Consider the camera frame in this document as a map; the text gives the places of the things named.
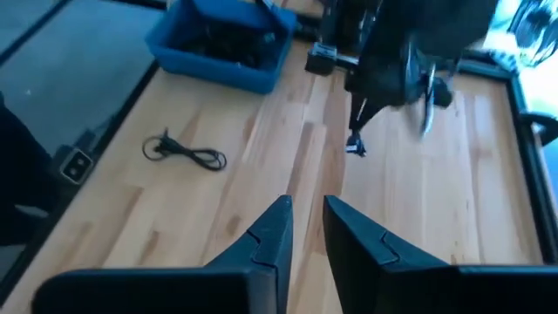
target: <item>wooden board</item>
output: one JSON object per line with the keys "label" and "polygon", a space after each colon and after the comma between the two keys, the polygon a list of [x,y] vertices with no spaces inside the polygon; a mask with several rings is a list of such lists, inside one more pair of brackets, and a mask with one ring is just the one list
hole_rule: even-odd
{"label": "wooden board", "polygon": [[[323,195],[449,263],[541,263],[504,85],[457,77],[422,142],[412,111],[382,111],[361,159],[344,153],[344,76],[305,72],[308,48],[294,43],[267,97],[157,72],[0,313],[28,313],[39,284],[65,270],[202,265],[282,194],[295,210],[289,313],[340,313]],[[146,160],[143,139],[165,127],[221,150],[228,168]]]}

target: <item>power cord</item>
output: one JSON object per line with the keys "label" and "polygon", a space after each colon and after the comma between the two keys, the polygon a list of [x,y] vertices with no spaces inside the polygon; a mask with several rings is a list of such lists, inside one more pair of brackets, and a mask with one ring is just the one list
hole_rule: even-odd
{"label": "power cord", "polygon": [[[154,140],[158,140],[159,144],[153,148],[153,151],[158,154],[158,156],[150,156],[147,153],[147,144]],[[144,140],[143,146],[141,148],[143,155],[151,161],[164,160],[166,157],[173,154],[184,155],[201,167],[206,168],[211,171],[221,171],[227,166],[227,157],[225,154],[218,152],[211,148],[201,148],[201,149],[189,149],[182,146],[176,140],[173,140],[168,136],[168,129],[162,135],[151,136]]]}

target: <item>blue bin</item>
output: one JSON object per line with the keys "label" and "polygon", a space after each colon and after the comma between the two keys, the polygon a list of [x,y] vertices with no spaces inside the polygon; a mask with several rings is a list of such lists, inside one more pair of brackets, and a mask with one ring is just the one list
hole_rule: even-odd
{"label": "blue bin", "polygon": [[276,38],[269,60],[258,69],[226,60],[209,58],[177,47],[189,38],[199,36],[212,21],[239,24],[259,31],[277,31],[279,24],[266,14],[263,7],[239,0],[179,0],[152,29],[146,38],[151,53],[165,71],[230,85],[251,92],[273,91],[289,53],[296,25],[296,15],[276,8],[276,17],[288,25],[283,35]]}

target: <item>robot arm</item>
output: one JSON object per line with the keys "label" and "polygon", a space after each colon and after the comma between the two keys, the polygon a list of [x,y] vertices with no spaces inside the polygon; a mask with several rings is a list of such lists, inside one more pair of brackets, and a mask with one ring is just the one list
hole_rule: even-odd
{"label": "robot arm", "polygon": [[486,33],[496,4],[497,0],[331,0],[305,69],[324,76],[336,67],[347,72],[351,136],[346,152],[364,157],[360,131],[368,121],[386,106],[413,104],[423,95],[420,132],[426,134],[433,107],[448,107],[453,96],[424,53],[452,59],[450,73],[455,73],[462,50]]}

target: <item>wooden table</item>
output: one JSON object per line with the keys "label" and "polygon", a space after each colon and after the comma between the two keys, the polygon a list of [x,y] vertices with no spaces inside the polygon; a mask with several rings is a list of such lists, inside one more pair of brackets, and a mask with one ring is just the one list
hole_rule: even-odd
{"label": "wooden table", "polygon": [[[323,195],[449,263],[541,263],[504,85],[457,77],[422,142],[411,111],[382,111],[361,159],[344,153],[344,76],[305,72],[308,49],[294,43],[267,97],[159,70],[0,313],[28,312],[39,284],[66,270],[203,265],[282,194],[295,210],[290,313],[340,312]],[[221,150],[228,168],[146,160],[143,139],[165,127]]]}

